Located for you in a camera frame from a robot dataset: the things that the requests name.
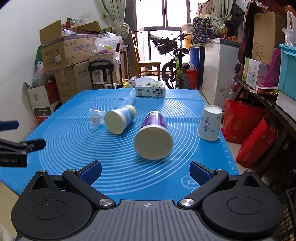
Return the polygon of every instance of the paper cup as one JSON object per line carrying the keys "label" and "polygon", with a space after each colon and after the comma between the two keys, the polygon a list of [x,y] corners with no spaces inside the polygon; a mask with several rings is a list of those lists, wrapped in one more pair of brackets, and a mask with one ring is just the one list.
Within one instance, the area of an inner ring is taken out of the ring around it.
{"label": "paper cup", "polygon": [[136,109],[132,105],[126,105],[116,110],[108,111],[105,115],[105,125],[113,134],[121,134],[124,129],[133,122],[136,117]]}
{"label": "paper cup", "polygon": [[146,115],[133,144],[139,156],[148,160],[158,160],[170,154],[174,142],[160,112],[152,111]]}
{"label": "paper cup", "polygon": [[219,138],[223,110],[215,105],[205,105],[197,134],[207,141],[216,141]]}

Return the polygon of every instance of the black rolling cart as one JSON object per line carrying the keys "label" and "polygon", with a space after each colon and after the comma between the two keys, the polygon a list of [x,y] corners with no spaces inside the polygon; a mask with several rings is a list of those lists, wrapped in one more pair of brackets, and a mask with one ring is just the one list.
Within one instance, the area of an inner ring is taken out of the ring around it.
{"label": "black rolling cart", "polygon": [[95,60],[95,61],[90,62],[88,70],[89,70],[90,76],[91,76],[92,89],[94,90],[94,81],[93,81],[91,72],[96,71],[96,70],[102,70],[103,71],[103,80],[105,82],[108,82],[107,81],[108,80],[108,78],[107,78],[107,70],[110,71],[111,88],[114,89],[112,70],[114,68],[116,68],[118,65],[119,65],[119,75],[120,75],[121,85],[118,85],[117,88],[122,88],[123,87],[122,68],[121,68],[122,63],[123,63],[123,59],[120,59],[120,60],[116,61],[115,63],[111,63],[111,61],[109,61],[109,60]]}

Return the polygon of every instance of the teal plastic box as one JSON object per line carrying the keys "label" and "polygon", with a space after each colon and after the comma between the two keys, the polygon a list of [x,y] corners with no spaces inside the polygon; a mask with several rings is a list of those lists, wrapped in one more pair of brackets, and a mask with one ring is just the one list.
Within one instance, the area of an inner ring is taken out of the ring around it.
{"label": "teal plastic box", "polygon": [[278,89],[296,101],[296,48],[280,44],[281,70]]}

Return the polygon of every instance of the pink plastic basket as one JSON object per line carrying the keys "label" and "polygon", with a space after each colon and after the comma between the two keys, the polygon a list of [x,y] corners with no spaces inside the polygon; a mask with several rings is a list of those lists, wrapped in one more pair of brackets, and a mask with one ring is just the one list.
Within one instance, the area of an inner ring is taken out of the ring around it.
{"label": "pink plastic basket", "polygon": [[266,75],[264,85],[277,86],[279,84],[279,73],[281,68],[281,50],[274,49],[271,64]]}

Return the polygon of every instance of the wooden chair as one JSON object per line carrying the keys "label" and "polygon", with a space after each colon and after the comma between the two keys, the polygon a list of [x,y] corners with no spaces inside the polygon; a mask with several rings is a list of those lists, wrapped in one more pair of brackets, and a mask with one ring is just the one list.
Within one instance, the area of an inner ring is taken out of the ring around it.
{"label": "wooden chair", "polygon": [[[137,40],[136,40],[135,34],[133,32],[131,32],[131,37],[132,37],[132,43],[134,45],[134,56],[135,56],[137,77],[154,75],[154,76],[158,76],[158,81],[160,81],[160,62],[154,62],[151,60],[143,60],[143,61],[140,60]],[[153,71],[153,70],[142,71],[141,67],[157,67],[157,73],[155,73],[155,71]]]}

